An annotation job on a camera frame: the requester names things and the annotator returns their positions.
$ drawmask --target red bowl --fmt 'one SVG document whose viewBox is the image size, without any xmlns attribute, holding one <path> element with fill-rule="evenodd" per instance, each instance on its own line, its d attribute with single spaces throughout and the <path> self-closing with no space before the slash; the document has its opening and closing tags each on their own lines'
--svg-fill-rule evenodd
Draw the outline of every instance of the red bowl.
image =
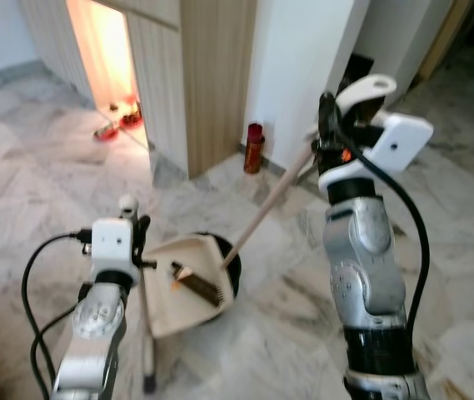
<svg viewBox="0 0 474 400">
<path fill-rule="evenodd" d="M 143 120 L 142 118 L 139 118 L 136 122 L 134 123 L 129 123 L 129 122 L 126 122 L 125 121 L 125 118 L 126 116 L 123 116 L 122 118 L 120 118 L 120 126 L 124 129 L 133 129 L 133 128 L 137 128 L 137 127 L 140 127 L 143 123 Z"/>
<path fill-rule="evenodd" d="M 106 142 L 107 140 L 114 139 L 117 136 L 117 134 L 118 134 L 118 130 L 114 127 L 111 127 L 100 135 L 94 134 L 94 139 L 98 140 L 99 142 Z"/>
</svg>

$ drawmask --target black wire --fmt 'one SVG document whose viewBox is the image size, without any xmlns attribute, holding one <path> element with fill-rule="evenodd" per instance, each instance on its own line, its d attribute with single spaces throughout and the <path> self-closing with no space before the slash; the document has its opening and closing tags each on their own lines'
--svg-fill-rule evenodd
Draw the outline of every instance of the black wire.
<svg viewBox="0 0 474 400">
<path fill-rule="evenodd" d="M 38 335 L 35 337 L 33 340 L 33 343 L 31 345 L 31 353 L 30 353 L 30 360 L 31 360 L 31 369 L 33 371 L 33 375 L 35 376 L 35 379 L 37 379 L 38 386 L 40 387 L 40 390 L 42 392 L 42 397 L 44 400 L 49 399 L 49 394 L 46 389 L 46 385 L 44 384 L 44 379 L 42 378 L 42 374 L 38 370 L 38 364 L 37 364 L 37 347 L 39 343 L 44 343 L 44 333 L 46 333 L 49 329 L 53 328 L 53 326 L 57 323 L 59 323 L 62 319 L 70 315 L 73 310 L 76 309 L 76 306 L 70 307 L 67 311 L 63 312 L 61 315 L 55 317 L 52 321 L 48 322 L 42 331 L 38 333 Z"/>
<path fill-rule="evenodd" d="M 420 238 L 420 248 L 422 250 L 422 262 L 420 274 L 418 275 L 417 287 L 414 290 L 414 294 L 412 295 L 411 309 L 409 310 L 409 316 L 407 319 L 407 333 L 409 334 L 409 337 L 412 338 L 414 320 L 417 317 L 418 306 L 420 305 L 420 300 L 422 300 L 423 288 L 426 285 L 427 274 L 429 273 L 429 239 L 427 238 L 426 226 L 423 223 L 422 215 L 420 215 L 417 206 L 409 197 L 405 189 L 399 185 L 399 183 L 392 179 L 386 172 L 380 169 L 373 162 L 364 157 L 362 152 L 355 146 L 352 140 L 350 140 L 343 132 L 337 130 L 336 135 L 366 168 L 368 168 L 372 173 L 374 173 L 378 178 L 386 183 L 405 203 L 417 227 L 418 237 Z"/>
<path fill-rule="evenodd" d="M 35 262 L 35 259 L 37 258 L 38 254 L 50 243 L 55 242 L 59 239 L 64 239 L 64 238 L 74 238 L 76 237 L 76 233 L 64 233 L 62 235 L 57 235 L 54 237 L 51 237 L 48 239 L 46 242 L 41 244 L 37 250 L 33 253 L 31 258 L 29 258 L 29 261 L 27 262 L 26 269 L 23 272 L 23 277 L 22 277 L 22 303 L 23 303 L 23 309 L 26 313 L 27 319 L 29 320 L 29 323 L 31 324 L 31 328 L 35 334 L 35 337 L 38 337 L 39 334 L 39 329 L 37 322 L 35 321 L 35 317 L 33 316 L 33 313 L 31 311 L 31 306 L 29 305 L 29 301 L 27 299 L 27 281 L 29 279 L 29 273 L 31 272 L 31 268 L 33 263 Z M 50 356 L 50 352 L 47 349 L 46 343 L 40 338 L 38 340 L 38 344 L 40 345 L 42 349 L 42 355 L 44 356 L 44 360 L 46 361 L 46 366 L 47 366 L 47 371 L 50 376 L 50 381 L 53 386 L 53 382 L 55 381 L 55 369 L 53 368 L 53 361 L 52 357 Z M 41 388 L 41 391 L 44 389 L 45 393 L 47 394 L 46 390 L 46 385 L 44 384 L 42 377 L 36 376 L 37 378 L 37 383 L 38 386 Z"/>
</svg>

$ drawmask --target red bottle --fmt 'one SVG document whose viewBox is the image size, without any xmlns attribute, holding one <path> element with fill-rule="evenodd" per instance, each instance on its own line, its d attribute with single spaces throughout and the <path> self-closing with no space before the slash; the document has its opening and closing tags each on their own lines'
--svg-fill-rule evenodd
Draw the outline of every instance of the red bottle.
<svg viewBox="0 0 474 400">
<path fill-rule="evenodd" d="M 251 123 L 247 127 L 246 156 L 244 158 L 245 173 L 259 172 L 259 169 L 261 169 L 263 146 L 262 125 Z"/>
</svg>

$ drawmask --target wooden handle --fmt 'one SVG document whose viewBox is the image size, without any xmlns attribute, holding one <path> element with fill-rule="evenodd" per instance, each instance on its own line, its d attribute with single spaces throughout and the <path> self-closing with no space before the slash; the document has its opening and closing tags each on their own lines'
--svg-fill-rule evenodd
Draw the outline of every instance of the wooden handle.
<svg viewBox="0 0 474 400">
<path fill-rule="evenodd" d="M 267 199 L 261 205 L 261 209 L 259 210 L 257 215 L 247 226 L 246 230 L 240 236 L 235 246 L 233 246 L 233 248 L 231 249 L 231 252 L 229 252 L 227 257 L 223 260 L 222 265 L 220 267 L 221 269 L 227 268 L 229 263 L 235 258 L 242 245 L 246 242 L 246 240 L 248 240 L 248 238 L 252 235 L 253 231 L 255 231 L 255 229 L 257 228 L 257 225 L 261 223 L 263 218 L 272 209 L 273 205 L 276 203 L 276 200 L 278 200 L 278 198 L 287 190 L 290 184 L 294 182 L 297 177 L 297 174 L 302 170 L 303 167 L 305 167 L 311 156 L 311 144 L 306 142 L 305 148 L 297 157 L 296 161 L 292 164 L 290 168 L 287 169 L 285 173 L 283 173 L 277 185 L 273 188 Z"/>
</svg>

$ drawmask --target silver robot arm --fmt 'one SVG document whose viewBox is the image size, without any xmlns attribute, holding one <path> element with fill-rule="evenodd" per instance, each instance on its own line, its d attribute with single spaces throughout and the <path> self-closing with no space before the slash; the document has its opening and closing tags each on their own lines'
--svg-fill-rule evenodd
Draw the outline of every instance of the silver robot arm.
<svg viewBox="0 0 474 400">
<path fill-rule="evenodd" d="M 324 95 L 320 101 L 315 141 L 317 157 L 321 156 L 318 162 L 322 162 L 319 188 L 332 205 L 326 213 L 323 244 L 347 341 L 344 383 L 353 399 L 429 399 L 412 355 L 405 284 L 394 261 L 387 212 L 382 197 L 375 193 L 376 177 L 349 152 L 344 153 L 346 148 L 335 137 L 345 127 L 342 118 L 355 104 L 385 96 L 395 88 L 389 77 L 369 76 L 337 99 Z M 378 132 L 379 138 L 362 153 L 387 173 L 403 171 L 432 135 L 432 126 L 421 118 L 383 111 L 373 118 L 371 128 L 368 134 Z"/>
<path fill-rule="evenodd" d="M 120 218 L 92 225 L 91 280 L 94 282 L 72 318 L 72 340 L 59 368 L 52 400 L 109 400 L 118 366 L 118 344 L 126 332 L 125 308 L 130 288 L 140 273 L 143 237 L 137 201 L 120 200 Z"/>
</svg>

